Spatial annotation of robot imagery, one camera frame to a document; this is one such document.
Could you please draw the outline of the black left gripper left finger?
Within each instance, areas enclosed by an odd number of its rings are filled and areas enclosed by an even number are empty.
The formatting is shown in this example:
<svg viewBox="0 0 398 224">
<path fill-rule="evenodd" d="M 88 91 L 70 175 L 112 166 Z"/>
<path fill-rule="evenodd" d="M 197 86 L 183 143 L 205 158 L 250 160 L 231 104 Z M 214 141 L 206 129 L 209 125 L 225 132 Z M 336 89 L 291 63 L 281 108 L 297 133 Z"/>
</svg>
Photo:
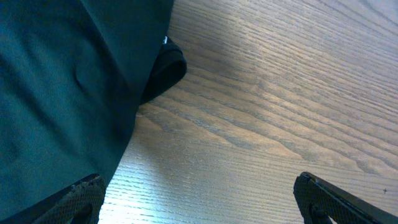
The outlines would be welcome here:
<svg viewBox="0 0 398 224">
<path fill-rule="evenodd" d="M 97 224 L 105 193 L 102 176 L 91 174 L 1 224 Z"/>
</svg>

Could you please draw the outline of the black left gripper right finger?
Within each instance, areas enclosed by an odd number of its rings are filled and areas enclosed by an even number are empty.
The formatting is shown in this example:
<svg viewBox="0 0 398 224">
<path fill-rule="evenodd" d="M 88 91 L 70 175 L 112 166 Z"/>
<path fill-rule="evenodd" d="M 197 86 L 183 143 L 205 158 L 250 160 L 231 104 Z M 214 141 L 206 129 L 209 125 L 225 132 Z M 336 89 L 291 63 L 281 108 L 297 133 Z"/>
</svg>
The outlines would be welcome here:
<svg viewBox="0 0 398 224">
<path fill-rule="evenodd" d="M 294 183 L 294 197 L 305 224 L 397 224 L 397 217 L 309 173 Z"/>
</svg>

